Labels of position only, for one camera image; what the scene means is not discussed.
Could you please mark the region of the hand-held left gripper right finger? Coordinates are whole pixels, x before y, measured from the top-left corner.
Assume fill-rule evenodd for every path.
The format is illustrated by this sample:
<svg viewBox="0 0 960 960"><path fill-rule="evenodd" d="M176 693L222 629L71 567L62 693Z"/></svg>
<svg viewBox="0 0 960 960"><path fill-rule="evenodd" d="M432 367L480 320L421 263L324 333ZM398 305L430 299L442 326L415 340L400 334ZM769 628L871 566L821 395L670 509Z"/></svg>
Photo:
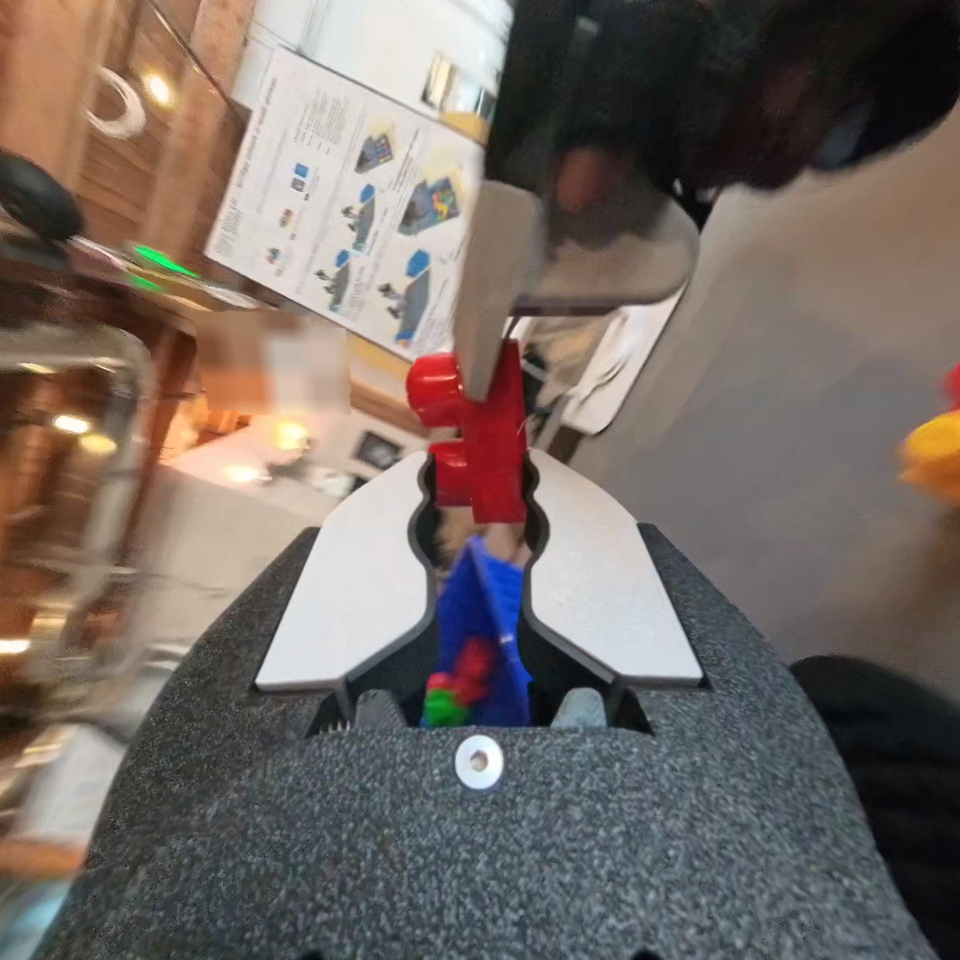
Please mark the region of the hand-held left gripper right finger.
<svg viewBox="0 0 960 960"><path fill-rule="evenodd" d="M545 451L529 465L523 603L534 630L602 681L699 687L703 669L630 511Z"/></svg>

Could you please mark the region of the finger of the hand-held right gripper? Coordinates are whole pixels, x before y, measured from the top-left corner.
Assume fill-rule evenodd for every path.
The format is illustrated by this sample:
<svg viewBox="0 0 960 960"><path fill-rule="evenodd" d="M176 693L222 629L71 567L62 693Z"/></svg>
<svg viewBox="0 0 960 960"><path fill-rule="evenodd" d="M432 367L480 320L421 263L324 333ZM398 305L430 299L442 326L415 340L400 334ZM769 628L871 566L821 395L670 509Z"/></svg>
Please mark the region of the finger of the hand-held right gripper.
<svg viewBox="0 0 960 960"><path fill-rule="evenodd" d="M539 282L545 246L542 201L500 181L481 181L453 311L453 353L471 402L488 397L507 322L517 300Z"/></svg>
<svg viewBox="0 0 960 960"><path fill-rule="evenodd" d="M610 193L578 212L546 207L537 271L514 316L599 316L682 292L699 259L700 229L663 193Z"/></svg>

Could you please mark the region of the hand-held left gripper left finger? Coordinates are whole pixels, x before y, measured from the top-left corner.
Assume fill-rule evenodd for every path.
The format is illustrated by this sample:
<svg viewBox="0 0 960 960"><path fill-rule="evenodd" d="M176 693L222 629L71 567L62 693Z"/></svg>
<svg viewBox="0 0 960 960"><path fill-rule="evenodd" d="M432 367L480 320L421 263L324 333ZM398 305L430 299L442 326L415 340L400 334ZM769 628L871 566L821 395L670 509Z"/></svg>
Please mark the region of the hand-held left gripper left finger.
<svg viewBox="0 0 960 960"><path fill-rule="evenodd" d="M417 522L431 520L428 456L409 455L351 493L318 528L254 680L277 693L358 688L436 610Z"/></svg>

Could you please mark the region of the blue plastic bin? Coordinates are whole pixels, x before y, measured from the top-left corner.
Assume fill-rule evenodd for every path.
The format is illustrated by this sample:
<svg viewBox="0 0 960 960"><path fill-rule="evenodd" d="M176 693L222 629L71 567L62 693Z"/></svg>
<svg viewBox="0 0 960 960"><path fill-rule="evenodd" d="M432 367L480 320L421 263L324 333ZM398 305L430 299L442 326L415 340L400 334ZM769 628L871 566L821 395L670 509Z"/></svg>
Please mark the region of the blue plastic bin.
<svg viewBox="0 0 960 960"><path fill-rule="evenodd" d="M471 726L523 728L533 724L532 678L520 654L522 570L490 552L480 535L462 548L438 601L436 669L450 670L465 641L480 637L496 649L486 701Z"/></svg>

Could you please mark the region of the pile of assorted toy blocks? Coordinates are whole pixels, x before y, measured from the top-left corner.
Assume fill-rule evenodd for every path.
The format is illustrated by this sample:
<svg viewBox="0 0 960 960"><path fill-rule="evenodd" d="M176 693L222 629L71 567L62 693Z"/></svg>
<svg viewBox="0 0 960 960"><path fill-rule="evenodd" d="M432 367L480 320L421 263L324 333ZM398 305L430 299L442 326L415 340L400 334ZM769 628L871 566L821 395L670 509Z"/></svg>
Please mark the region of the pile of assorted toy blocks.
<svg viewBox="0 0 960 960"><path fill-rule="evenodd" d="M471 636L462 645L450 670L426 681L420 725L426 728L466 727L487 700L497 665L493 642Z"/></svg>

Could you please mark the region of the red two-stud building block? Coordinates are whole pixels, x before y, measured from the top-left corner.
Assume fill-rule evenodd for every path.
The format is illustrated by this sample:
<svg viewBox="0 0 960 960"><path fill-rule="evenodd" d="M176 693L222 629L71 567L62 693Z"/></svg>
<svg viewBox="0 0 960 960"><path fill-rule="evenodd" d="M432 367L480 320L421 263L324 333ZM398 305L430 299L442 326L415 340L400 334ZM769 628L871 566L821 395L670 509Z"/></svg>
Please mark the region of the red two-stud building block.
<svg viewBox="0 0 960 960"><path fill-rule="evenodd" d="M434 440L428 447L436 506L469 508L479 524L524 522L527 438L518 343L502 343L484 400L467 397L452 353L416 359L406 378L406 395L425 428L460 432L458 438Z"/></svg>

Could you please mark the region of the orange building block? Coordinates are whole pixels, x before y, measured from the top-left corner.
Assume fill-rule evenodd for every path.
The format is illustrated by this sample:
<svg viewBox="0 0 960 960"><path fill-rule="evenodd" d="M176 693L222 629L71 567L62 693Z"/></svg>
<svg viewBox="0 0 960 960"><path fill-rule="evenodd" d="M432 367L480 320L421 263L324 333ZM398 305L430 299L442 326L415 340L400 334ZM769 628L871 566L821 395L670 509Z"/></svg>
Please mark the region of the orange building block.
<svg viewBox="0 0 960 960"><path fill-rule="evenodd" d="M959 505L959 410L917 426L900 448L901 482L955 507Z"/></svg>

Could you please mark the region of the printed instruction sheet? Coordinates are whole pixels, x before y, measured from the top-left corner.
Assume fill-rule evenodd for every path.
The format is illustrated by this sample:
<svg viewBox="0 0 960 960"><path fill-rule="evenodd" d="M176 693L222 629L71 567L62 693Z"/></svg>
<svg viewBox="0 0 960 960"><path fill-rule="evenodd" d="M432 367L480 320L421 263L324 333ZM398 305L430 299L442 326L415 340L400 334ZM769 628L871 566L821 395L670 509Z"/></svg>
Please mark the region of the printed instruction sheet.
<svg viewBox="0 0 960 960"><path fill-rule="evenodd" d="M204 252L391 353L448 353L482 172L474 139L280 49Z"/></svg>

